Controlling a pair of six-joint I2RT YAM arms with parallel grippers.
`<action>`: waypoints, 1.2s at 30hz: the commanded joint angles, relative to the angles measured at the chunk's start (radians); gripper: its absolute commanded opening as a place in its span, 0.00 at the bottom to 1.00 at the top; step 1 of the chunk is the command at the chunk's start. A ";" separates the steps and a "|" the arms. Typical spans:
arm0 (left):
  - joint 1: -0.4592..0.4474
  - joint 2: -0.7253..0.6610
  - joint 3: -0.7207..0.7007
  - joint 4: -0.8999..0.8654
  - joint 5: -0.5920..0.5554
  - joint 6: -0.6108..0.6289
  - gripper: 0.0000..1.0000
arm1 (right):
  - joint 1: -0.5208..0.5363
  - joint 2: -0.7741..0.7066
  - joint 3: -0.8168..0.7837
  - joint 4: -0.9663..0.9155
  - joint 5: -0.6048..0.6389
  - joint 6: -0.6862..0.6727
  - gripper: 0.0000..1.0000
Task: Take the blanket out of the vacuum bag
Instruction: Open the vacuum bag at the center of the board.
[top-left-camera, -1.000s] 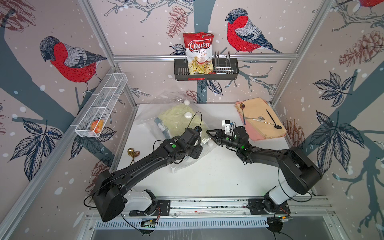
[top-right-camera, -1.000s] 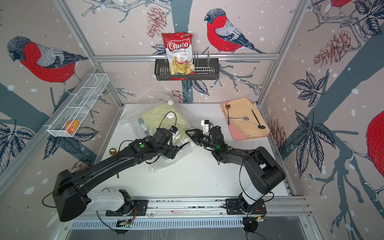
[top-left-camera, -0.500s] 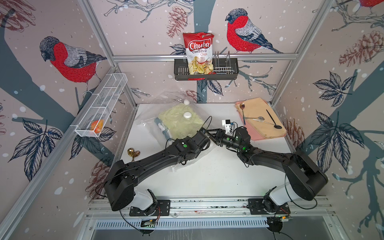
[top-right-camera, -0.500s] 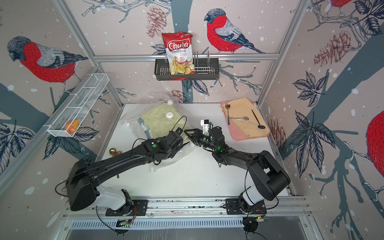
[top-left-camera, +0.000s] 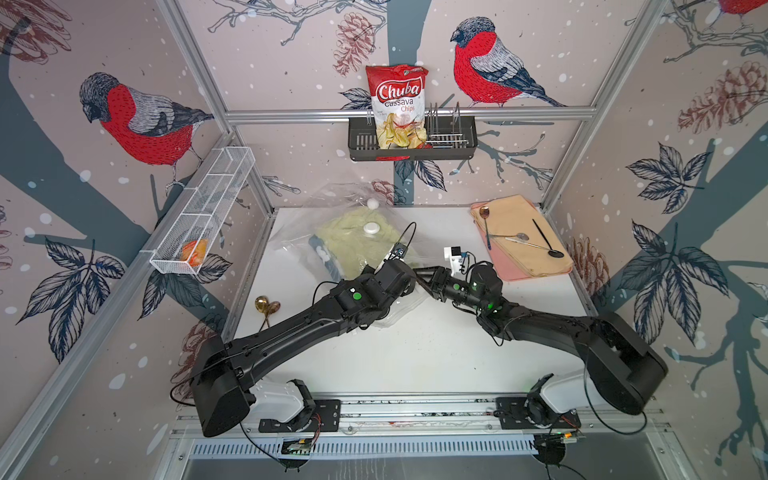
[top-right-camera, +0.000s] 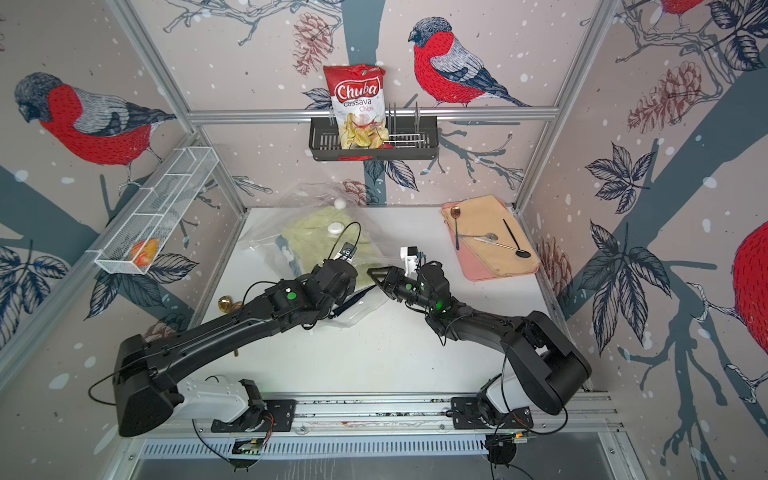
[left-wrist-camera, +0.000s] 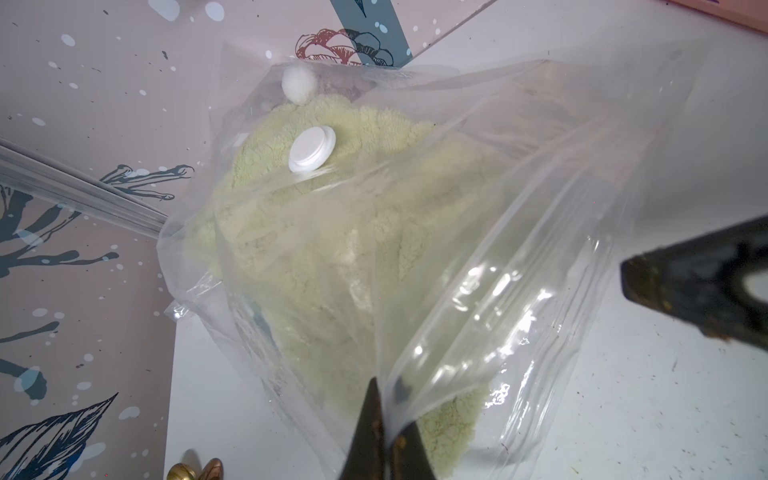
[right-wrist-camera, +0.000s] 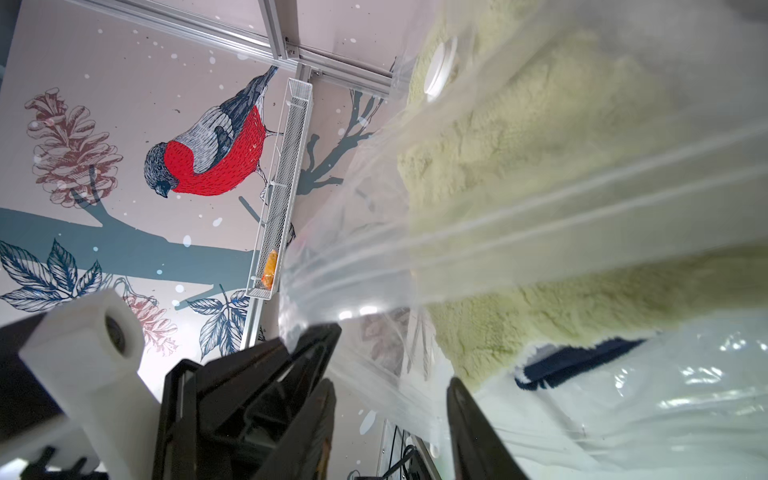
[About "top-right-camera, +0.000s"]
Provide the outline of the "clear plastic vacuum bag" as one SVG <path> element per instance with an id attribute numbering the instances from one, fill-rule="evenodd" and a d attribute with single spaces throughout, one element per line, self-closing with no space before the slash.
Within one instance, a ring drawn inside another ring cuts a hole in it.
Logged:
<path id="1" fill-rule="evenodd" d="M 334 313 L 330 324 L 350 328 L 385 305 L 367 270 L 396 262 L 396 243 L 376 224 L 358 197 L 330 183 L 301 183 L 287 192 L 265 217 L 238 241 L 261 256 L 283 278 L 308 274 L 327 258 L 343 258 L 357 272 L 349 308 Z"/>

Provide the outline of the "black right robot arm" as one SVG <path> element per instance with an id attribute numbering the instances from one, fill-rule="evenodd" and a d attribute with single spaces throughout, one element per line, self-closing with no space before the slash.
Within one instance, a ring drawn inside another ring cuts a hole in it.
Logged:
<path id="1" fill-rule="evenodd" d="M 415 278 L 396 266 L 370 268 L 367 274 L 387 297 L 422 313 L 440 338 L 504 354 L 511 375 L 489 386 L 498 391 L 489 402 L 499 412 L 535 406 L 557 415 L 592 374 L 586 358 L 546 314 L 503 316 L 475 309 L 451 294 L 439 262 L 418 267 Z"/>

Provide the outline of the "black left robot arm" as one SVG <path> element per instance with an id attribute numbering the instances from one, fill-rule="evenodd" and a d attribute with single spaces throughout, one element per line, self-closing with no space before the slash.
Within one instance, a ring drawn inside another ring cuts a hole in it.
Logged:
<path id="1" fill-rule="evenodd" d="M 203 366 L 247 344 L 328 318 L 355 290 L 356 269 L 326 260 L 296 279 L 270 282 L 240 309 L 154 342 L 140 335 L 119 346 L 112 380 L 118 432 L 145 434 L 184 401 L 177 385 Z"/>

